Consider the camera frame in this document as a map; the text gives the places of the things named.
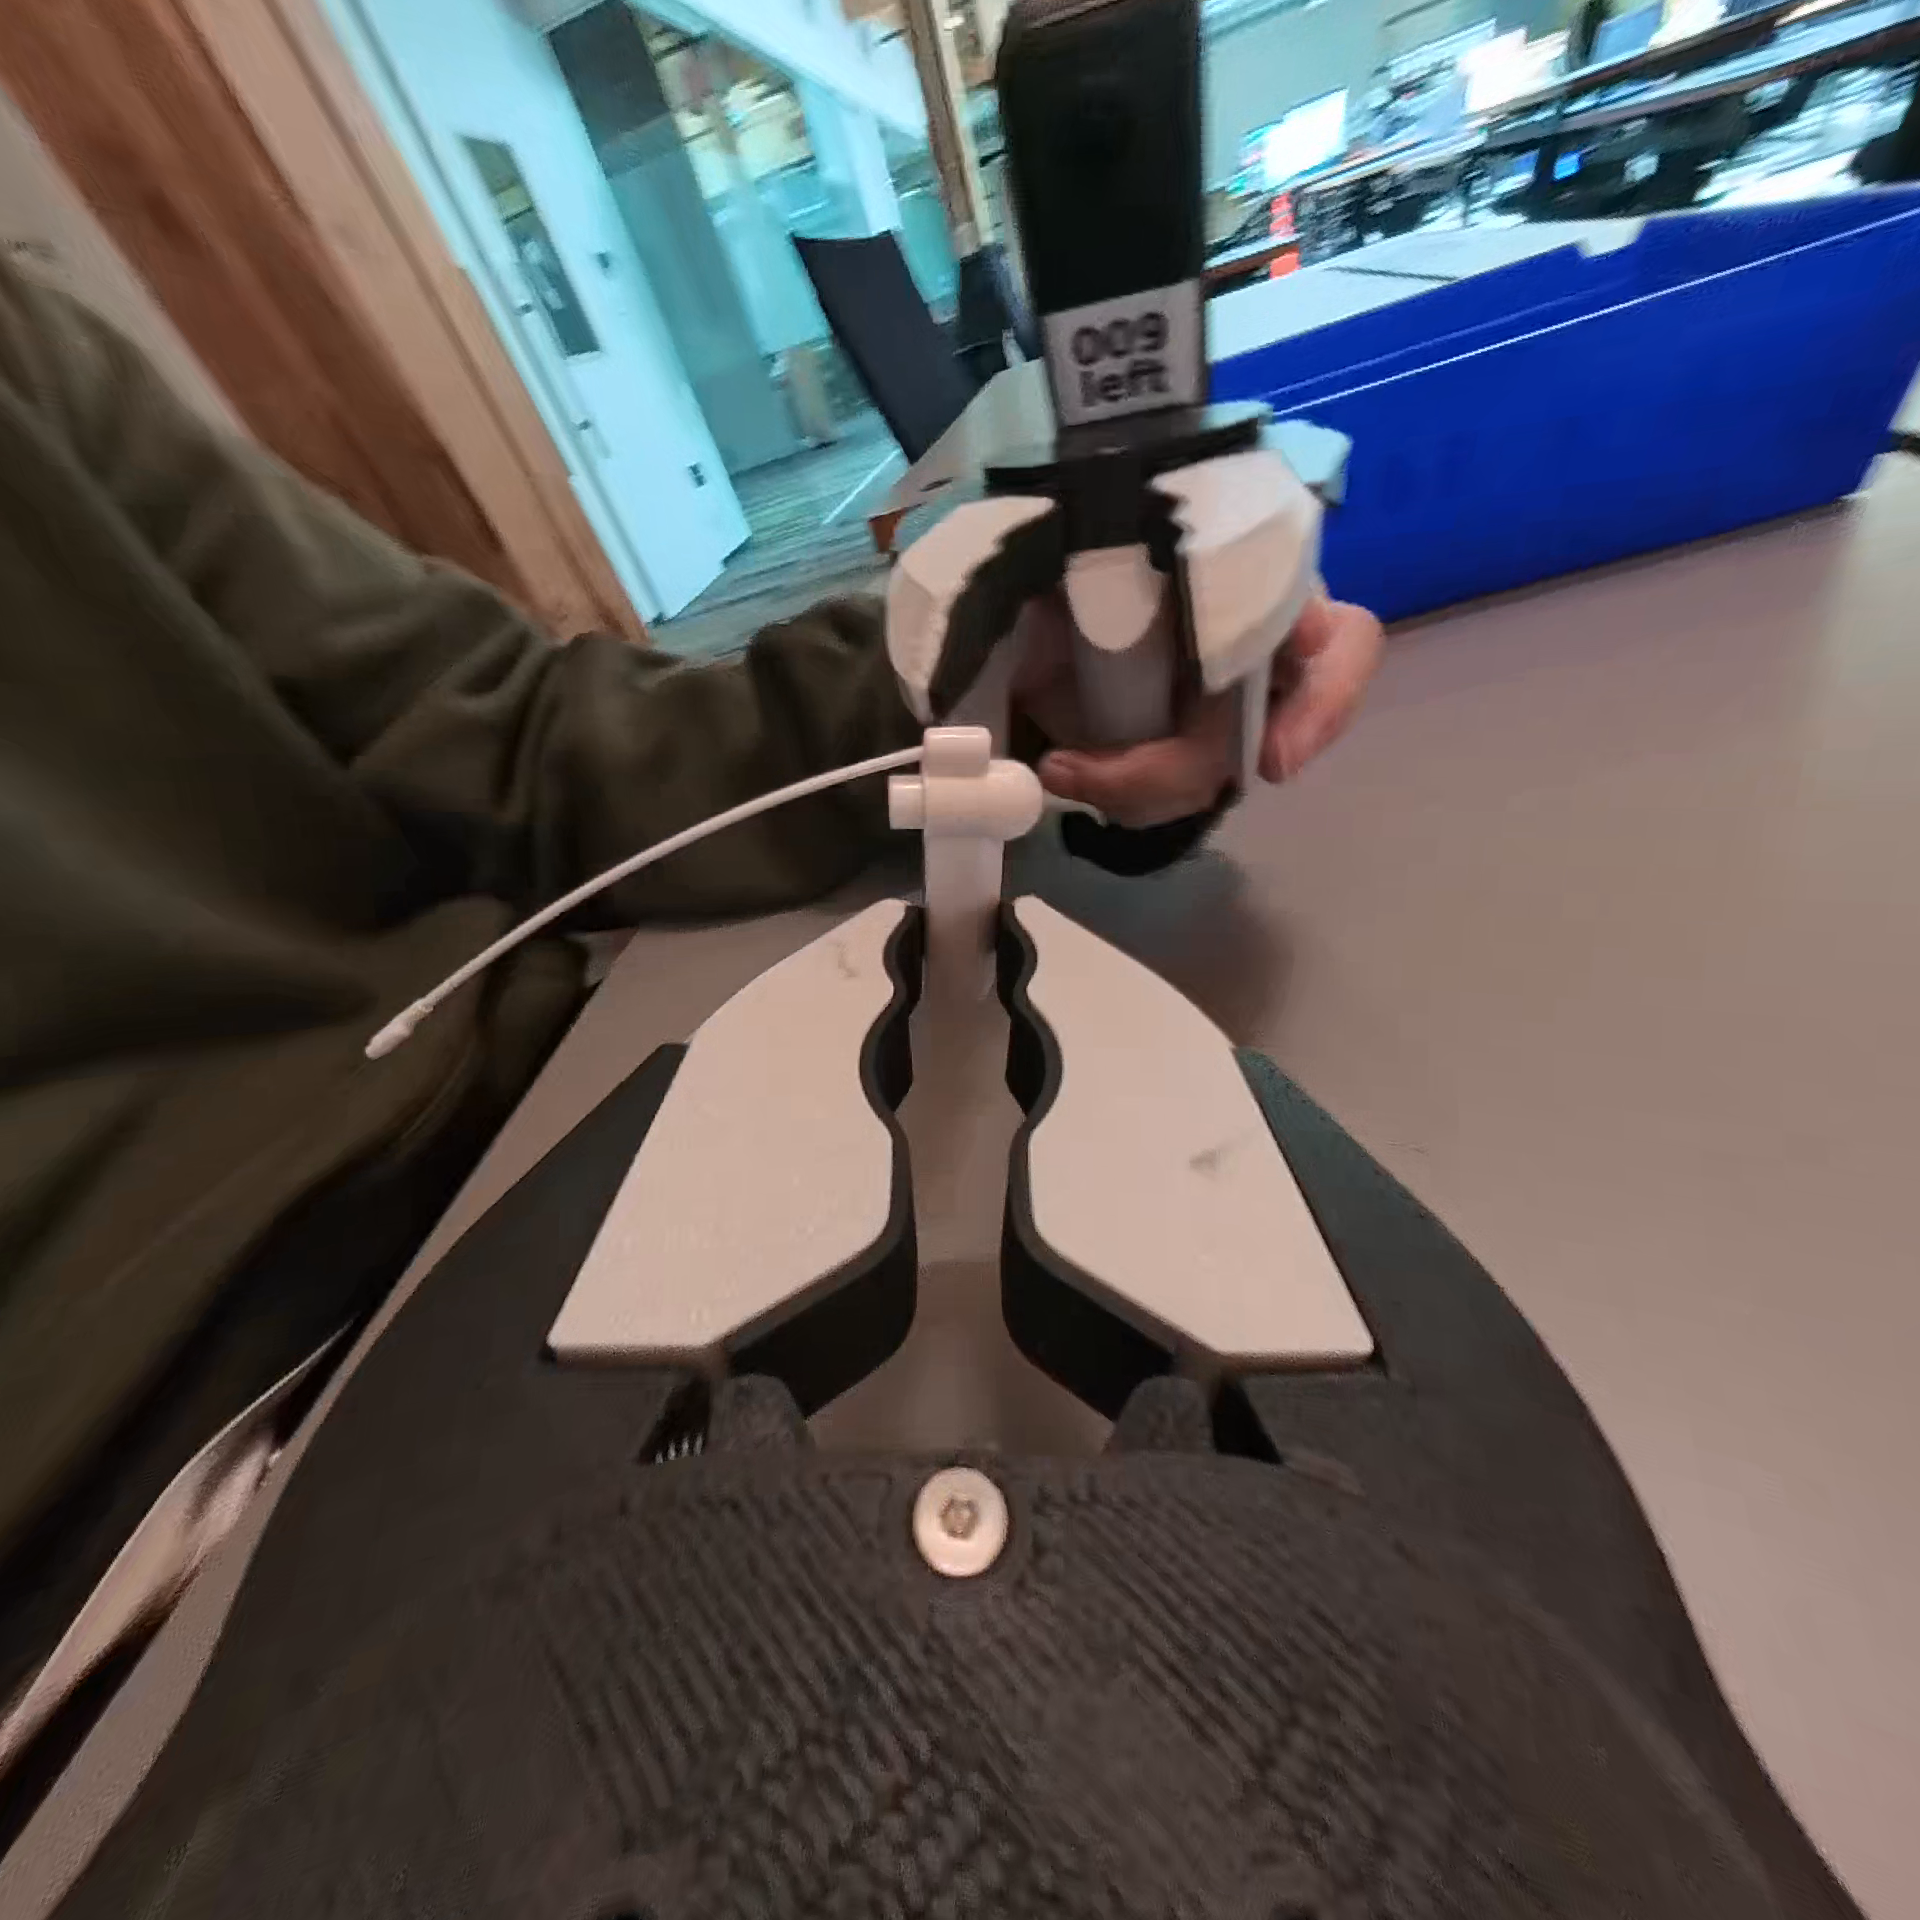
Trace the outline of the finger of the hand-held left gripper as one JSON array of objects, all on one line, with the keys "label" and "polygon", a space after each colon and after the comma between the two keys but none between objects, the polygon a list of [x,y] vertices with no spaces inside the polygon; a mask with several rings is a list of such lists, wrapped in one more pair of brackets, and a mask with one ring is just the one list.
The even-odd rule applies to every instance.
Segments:
[{"label": "finger of the hand-held left gripper", "polygon": [[920,729],[1017,732],[1017,690],[1071,655],[1066,560],[1053,500],[971,500],[907,549],[887,582],[883,625]]},{"label": "finger of the hand-held left gripper", "polygon": [[1191,686],[1234,712],[1234,798],[1251,783],[1276,656],[1324,585],[1324,500],[1284,446],[1167,473]]}]

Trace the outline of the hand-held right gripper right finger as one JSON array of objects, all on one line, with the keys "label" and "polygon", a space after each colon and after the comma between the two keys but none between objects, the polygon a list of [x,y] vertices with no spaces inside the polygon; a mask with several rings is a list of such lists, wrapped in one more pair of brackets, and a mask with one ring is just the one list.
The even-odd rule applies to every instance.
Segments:
[{"label": "hand-held right gripper right finger", "polygon": [[1234,1043],[1164,973],[1020,898],[1000,1309],[1053,1380],[1243,1380],[1374,1356]]}]

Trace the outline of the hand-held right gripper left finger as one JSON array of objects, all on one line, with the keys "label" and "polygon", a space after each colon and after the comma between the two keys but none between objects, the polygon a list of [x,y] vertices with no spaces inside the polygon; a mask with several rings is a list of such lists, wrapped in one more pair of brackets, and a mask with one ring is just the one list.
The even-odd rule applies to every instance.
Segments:
[{"label": "hand-held right gripper left finger", "polygon": [[750,1362],[878,1279],[918,1286],[900,1106],[920,910],[880,899],[717,1005],[547,1333],[568,1362]]}]

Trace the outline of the white plug with thin cable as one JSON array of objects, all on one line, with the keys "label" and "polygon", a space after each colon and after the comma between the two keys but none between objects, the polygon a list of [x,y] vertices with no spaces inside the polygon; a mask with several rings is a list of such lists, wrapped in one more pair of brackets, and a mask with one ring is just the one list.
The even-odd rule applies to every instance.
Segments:
[{"label": "white plug with thin cable", "polygon": [[381,1063],[397,1055],[447,1000],[490,973],[520,946],[563,923],[600,893],[638,875],[693,852],[717,833],[777,813],[860,780],[887,776],[887,823],[898,833],[916,833],[924,848],[924,913],[933,955],[957,963],[964,955],[986,955],[988,933],[1004,899],[1004,853],[1036,833],[1053,810],[1078,810],[1043,790],[1038,770],[996,750],[996,733],[981,725],[930,729],[916,749],[836,765],[816,776],[774,786],[756,799],[720,809],[668,838],[661,838],[626,860],[591,875],[527,919],[506,928],[496,943],[474,952],[427,993],[397,1009],[367,1043],[363,1056]]}]

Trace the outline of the blue plastic bin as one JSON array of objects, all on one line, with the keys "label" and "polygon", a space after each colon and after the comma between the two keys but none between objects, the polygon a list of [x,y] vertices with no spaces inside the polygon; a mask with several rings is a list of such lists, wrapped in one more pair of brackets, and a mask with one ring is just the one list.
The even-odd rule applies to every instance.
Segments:
[{"label": "blue plastic bin", "polygon": [[1406,620],[1856,495],[1917,375],[1917,185],[1428,232],[1210,306],[1217,400],[1351,446],[1328,588]]}]

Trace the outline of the person's left hand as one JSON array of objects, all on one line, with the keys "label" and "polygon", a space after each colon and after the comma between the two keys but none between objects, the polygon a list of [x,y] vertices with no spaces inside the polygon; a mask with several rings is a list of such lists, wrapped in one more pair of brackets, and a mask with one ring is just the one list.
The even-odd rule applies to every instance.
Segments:
[{"label": "person's left hand", "polygon": [[1317,595],[1276,655],[1261,699],[1191,693],[1168,736],[1098,745],[1081,713],[1066,603],[1030,608],[1020,633],[1016,709],[1043,742],[1043,790],[1133,830],[1200,818],[1248,775],[1264,783],[1304,775],[1348,729],[1384,656],[1373,610]]}]

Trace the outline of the black mesh chair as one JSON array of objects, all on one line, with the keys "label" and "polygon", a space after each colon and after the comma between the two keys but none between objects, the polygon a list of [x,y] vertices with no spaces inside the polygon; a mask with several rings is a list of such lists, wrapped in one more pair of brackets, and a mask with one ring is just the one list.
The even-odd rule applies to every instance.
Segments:
[{"label": "black mesh chair", "polygon": [[794,236],[836,343],[916,465],[968,409],[978,382],[926,306],[896,232]]}]

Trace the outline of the row of office desks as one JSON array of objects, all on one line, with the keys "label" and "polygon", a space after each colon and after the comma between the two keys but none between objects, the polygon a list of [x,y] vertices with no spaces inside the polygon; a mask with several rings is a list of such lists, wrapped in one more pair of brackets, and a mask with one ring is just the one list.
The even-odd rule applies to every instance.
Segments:
[{"label": "row of office desks", "polygon": [[1914,2],[1207,2],[1210,259],[1917,178]]}]

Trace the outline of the wooden column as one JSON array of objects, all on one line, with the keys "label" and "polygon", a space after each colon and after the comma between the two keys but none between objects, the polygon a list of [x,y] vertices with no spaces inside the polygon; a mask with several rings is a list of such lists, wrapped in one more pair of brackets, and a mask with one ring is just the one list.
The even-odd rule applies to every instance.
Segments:
[{"label": "wooden column", "polygon": [[4,92],[270,450],[563,638],[646,638],[317,2],[6,2]]}]

